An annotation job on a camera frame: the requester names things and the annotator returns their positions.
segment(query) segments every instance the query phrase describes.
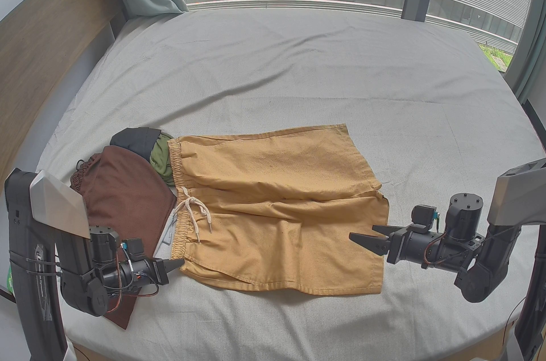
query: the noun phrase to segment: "wooden bed frame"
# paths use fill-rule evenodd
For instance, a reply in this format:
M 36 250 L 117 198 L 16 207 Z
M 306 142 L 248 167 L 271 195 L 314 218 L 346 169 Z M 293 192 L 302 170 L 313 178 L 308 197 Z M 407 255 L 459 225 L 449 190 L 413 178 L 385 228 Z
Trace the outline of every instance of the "wooden bed frame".
M 24 0 L 0 21 L 2 184 L 46 99 L 111 20 L 121 29 L 122 8 L 121 0 Z

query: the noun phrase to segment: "green grass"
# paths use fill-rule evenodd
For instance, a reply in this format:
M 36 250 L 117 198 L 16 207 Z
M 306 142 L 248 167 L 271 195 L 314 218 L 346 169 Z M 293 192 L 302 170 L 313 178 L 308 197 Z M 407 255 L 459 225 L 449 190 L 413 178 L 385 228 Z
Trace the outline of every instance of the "green grass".
M 493 57 L 498 57 L 502 60 L 504 65 L 508 67 L 510 64 L 510 61 L 512 60 L 512 55 L 509 55 L 508 53 L 497 49 L 496 47 L 491 47 L 490 45 L 485 44 L 478 44 L 480 46 L 480 49 L 483 51 L 485 56 L 491 61 L 491 63 L 497 68 L 499 71 L 504 71 L 501 69 L 501 67 L 493 60 Z

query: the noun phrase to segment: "brown shorts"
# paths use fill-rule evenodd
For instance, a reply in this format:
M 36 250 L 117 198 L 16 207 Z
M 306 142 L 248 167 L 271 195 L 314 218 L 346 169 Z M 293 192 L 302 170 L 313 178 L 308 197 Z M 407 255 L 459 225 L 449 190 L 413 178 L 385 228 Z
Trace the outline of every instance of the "brown shorts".
M 182 206 L 172 258 L 208 285 L 308 294 L 379 293 L 383 257 L 349 240 L 385 225 L 389 203 L 354 146 L 346 125 L 255 135 L 187 136 L 169 140 L 179 196 L 192 206 L 200 242 Z

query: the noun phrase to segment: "white bed sheet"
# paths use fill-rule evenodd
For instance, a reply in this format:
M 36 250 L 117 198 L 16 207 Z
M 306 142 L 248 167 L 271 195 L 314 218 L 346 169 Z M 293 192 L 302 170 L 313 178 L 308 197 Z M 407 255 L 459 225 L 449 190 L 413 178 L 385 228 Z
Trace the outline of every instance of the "white bed sheet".
M 125 127 L 173 135 L 347 123 L 382 182 L 389 224 L 418 203 L 485 200 L 496 177 L 544 156 L 525 113 L 467 33 L 320 10 L 222 10 L 138 19 L 92 71 L 39 168 L 67 181 Z M 67 335 L 113 360 L 426 360 L 502 328 L 526 293 L 537 229 L 524 227 L 506 280 L 479 304 L 455 274 L 385 266 L 378 295 L 215 289 L 174 272 L 139 299 L 126 331 L 62 305 Z

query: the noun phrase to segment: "brown garment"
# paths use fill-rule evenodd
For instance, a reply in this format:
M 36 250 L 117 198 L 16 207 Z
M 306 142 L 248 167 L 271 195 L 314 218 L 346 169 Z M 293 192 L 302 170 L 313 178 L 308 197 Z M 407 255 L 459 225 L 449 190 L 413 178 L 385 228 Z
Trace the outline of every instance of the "brown garment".
M 172 258 L 188 276 L 225 289 L 379 293 L 383 257 L 349 240 L 385 225 L 381 183 L 345 125 L 169 140 L 178 202 Z
M 122 240 L 140 237 L 151 257 L 176 197 L 147 160 L 118 146 L 106 146 L 80 166 L 71 187 L 83 197 L 89 224 L 109 226 Z M 127 328 L 136 297 L 123 297 L 106 315 Z

